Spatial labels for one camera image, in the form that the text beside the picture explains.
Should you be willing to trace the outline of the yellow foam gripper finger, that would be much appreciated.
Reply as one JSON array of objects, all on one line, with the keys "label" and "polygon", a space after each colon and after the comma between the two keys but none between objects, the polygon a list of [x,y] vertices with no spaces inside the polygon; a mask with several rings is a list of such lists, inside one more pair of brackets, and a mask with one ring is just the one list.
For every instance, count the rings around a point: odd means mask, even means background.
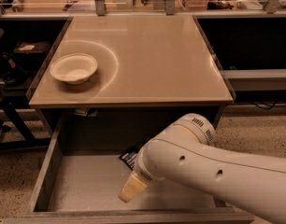
[{"label": "yellow foam gripper finger", "polygon": [[139,195],[147,186],[148,183],[142,177],[140,177],[136,172],[132,172],[129,175],[126,183],[124,184],[119,194],[119,198],[123,202],[129,203],[137,195]]}]

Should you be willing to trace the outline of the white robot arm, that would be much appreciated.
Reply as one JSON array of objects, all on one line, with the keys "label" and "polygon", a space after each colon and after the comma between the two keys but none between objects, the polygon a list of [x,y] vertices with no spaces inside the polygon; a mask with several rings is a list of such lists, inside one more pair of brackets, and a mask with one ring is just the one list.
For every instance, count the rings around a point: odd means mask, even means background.
[{"label": "white robot arm", "polygon": [[286,224],[286,159],[216,148],[214,135],[203,116],[182,116],[139,150],[119,198],[128,203],[148,184],[167,179]]}]

